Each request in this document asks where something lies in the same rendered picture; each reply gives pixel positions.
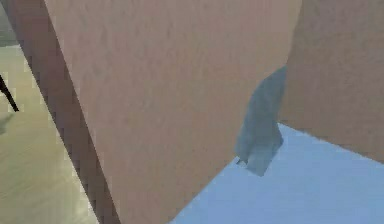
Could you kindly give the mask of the black furniture leg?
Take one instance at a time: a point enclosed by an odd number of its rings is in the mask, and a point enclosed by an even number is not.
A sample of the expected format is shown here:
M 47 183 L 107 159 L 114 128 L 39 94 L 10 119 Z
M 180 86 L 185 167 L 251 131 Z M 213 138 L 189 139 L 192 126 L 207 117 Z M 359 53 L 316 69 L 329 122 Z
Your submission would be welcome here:
M 2 76 L 0 75 L 0 91 L 6 96 L 8 102 L 12 106 L 13 110 L 15 112 L 18 112 L 19 109 L 17 107 L 16 102 L 14 101 L 9 89 L 7 88 L 7 85 L 5 84 L 5 81 L 3 80 Z

